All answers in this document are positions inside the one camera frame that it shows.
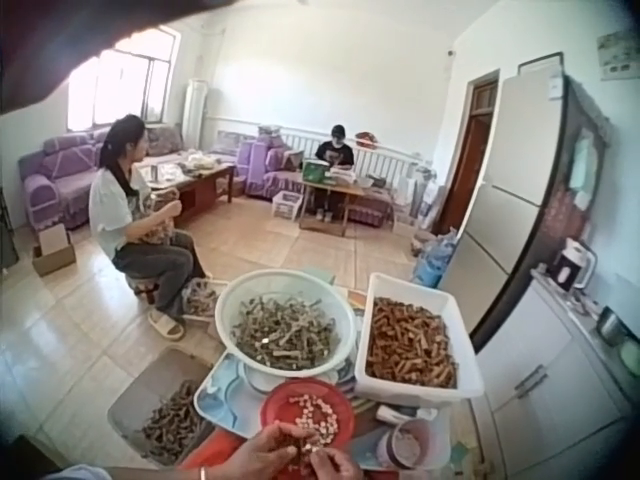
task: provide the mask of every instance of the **red bowl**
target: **red bowl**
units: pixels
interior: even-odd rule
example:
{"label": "red bowl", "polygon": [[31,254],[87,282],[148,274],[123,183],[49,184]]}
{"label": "red bowl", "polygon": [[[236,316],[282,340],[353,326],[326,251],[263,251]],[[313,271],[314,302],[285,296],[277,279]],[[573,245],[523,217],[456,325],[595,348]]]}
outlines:
{"label": "red bowl", "polygon": [[288,380],[274,388],[260,410],[262,426],[271,425],[276,420],[295,425],[296,418],[302,416],[302,408],[297,403],[289,403],[289,399],[302,395],[313,395],[333,409],[339,431],[329,446],[334,448],[346,446],[353,436],[356,425],[351,402],[333,385],[313,378]]}

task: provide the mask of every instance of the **white plastic bowl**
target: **white plastic bowl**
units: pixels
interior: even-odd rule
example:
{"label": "white plastic bowl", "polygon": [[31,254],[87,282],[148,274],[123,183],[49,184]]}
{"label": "white plastic bowl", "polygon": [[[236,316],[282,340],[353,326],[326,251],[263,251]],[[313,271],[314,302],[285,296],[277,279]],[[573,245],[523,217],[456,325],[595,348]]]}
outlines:
{"label": "white plastic bowl", "polygon": [[[325,363],[307,370],[280,370],[267,367],[245,355],[236,346],[232,329],[241,320],[240,304],[258,296],[282,301],[294,296],[309,303],[321,300],[320,306],[327,318],[335,319],[338,337],[338,344]],[[260,270],[236,278],[218,298],[215,318],[220,340],[231,353],[256,370],[280,377],[314,377],[338,368],[349,356],[356,342],[356,318],[347,300],[328,283],[295,270]]]}
{"label": "white plastic bowl", "polygon": [[[373,378],[366,374],[369,335],[373,316],[373,301],[376,297],[387,297],[428,308],[441,315],[447,326],[451,354],[458,364],[456,388],[435,388],[408,385]],[[446,405],[467,398],[479,397],[484,393],[484,382],[478,367],[476,354],[471,345],[458,303],[453,295],[439,290],[422,287],[396,278],[374,273],[369,278],[367,304],[362,320],[362,333],[356,357],[357,394],[383,403],[405,405],[409,407],[429,407]]]}

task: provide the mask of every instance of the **person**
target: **person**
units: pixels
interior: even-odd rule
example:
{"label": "person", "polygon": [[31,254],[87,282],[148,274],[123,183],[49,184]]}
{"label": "person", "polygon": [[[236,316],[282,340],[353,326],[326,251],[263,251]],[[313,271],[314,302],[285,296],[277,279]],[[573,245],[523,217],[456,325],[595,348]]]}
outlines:
{"label": "person", "polygon": [[[244,442],[226,461],[215,466],[184,470],[97,468],[76,465],[44,480],[268,480],[284,472],[298,454],[296,447],[280,447],[287,437],[304,440],[312,432],[295,425],[275,423]],[[323,448],[312,453],[311,469],[317,480],[362,480],[360,467],[344,452]]]}
{"label": "person", "polygon": [[[331,140],[320,144],[316,151],[316,158],[328,162],[332,168],[345,170],[353,168],[353,149],[344,143],[346,136],[344,127],[335,125],[331,129]],[[330,223],[334,216],[339,215],[344,199],[343,193],[316,188],[314,191],[316,218]]]}
{"label": "person", "polygon": [[182,289],[192,278],[206,275],[186,232],[175,230],[169,245],[143,241],[146,234],[182,211],[182,204],[175,200],[139,218],[151,188],[136,164],[147,149],[146,126],[140,117],[127,115],[111,126],[89,193],[89,222],[92,235],[117,270],[133,279],[156,279],[155,308],[148,319],[165,338],[179,340],[185,333]]}

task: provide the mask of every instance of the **hand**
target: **hand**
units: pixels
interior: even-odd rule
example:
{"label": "hand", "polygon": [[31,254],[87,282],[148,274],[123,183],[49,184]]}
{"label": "hand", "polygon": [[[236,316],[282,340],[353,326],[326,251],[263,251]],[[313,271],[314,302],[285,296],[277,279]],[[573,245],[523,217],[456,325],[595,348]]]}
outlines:
{"label": "hand", "polygon": [[173,202],[167,203],[160,211],[167,219],[177,217],[182,212],[182,202],[180,200],[174,200]]}
{"label": "hand", "polygon": [[287,423],[274,423],[247,440],[217,470],[215,478],[249,480],[273,478],[298,454],[296,447],[279,448],[287,437],[308,438],[313,432]]}
{"label": "hand", "polygon": [[364,474],[351,457],[335,448],[311,454],[311,466],[318,480],[362,480]]}

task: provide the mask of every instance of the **wooden coffee table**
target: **wooden coffee table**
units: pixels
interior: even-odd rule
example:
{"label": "wooden coffee table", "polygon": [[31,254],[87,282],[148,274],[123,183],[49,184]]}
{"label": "wooden coffee table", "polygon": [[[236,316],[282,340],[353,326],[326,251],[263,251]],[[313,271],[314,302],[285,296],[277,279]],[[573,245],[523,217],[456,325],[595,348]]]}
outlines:
{"label": "wooden coffee table", "polygon": [[227,177],[227,202],[231,203],[233,198],[234,165],[222,164],[211,170],[201,170],[197,176],[187,176],[176,163],[160,164],[155,181],[151,179],[151,166],[142,167],[140,171],[152,190],[178,189],[182,202],[182,213],[175,219],[178,225],[215,207],[219,178]]}
{"label": "wooden coffee table", "polygon": [[[349,209],[358,197],[364,196],[364,190],[358,185],[338,185],[330,183],[312,183],[303,181],[304,199],[302,201],[302,211],[300,213],[300,229],[313,230],[316,232],[328,233],[344,237],[347,232],[347,219],[349,217]],[[321,188],[329,192],[340,192],[345,194],[344,206],[342,209],[342,220],[323,222],[317,220],[314,215],[307,214],[307,204],[309,203],[309,194],[314,188]]]}

